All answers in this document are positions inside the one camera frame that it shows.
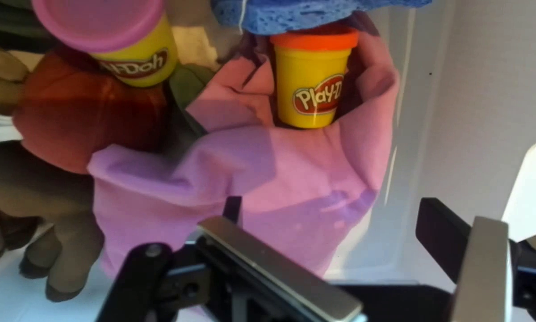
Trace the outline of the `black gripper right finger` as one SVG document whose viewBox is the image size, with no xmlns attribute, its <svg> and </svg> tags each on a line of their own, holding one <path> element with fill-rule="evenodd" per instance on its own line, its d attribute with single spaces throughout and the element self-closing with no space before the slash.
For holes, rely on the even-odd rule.
<svg viewBox="0 0 536 322">
<path fill-rule="evenodd" d="M 512 286 L 510 225 L 478 216 L 454 291 L 451 322 L 510 322 Z"/>
</svg>

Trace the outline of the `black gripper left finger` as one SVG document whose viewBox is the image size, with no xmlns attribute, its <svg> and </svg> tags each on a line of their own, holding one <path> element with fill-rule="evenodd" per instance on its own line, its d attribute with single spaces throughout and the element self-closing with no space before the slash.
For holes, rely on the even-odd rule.
<svg viewBox="0 0 536 322">
<path fill-rule="evenodd" d="M 199 223 L 199 230 L 301 318 L 310 322 L 365 322 L 363 304 L 356 297 L 294 263 L 231 220 L 208 218 Z"/>
</svg>

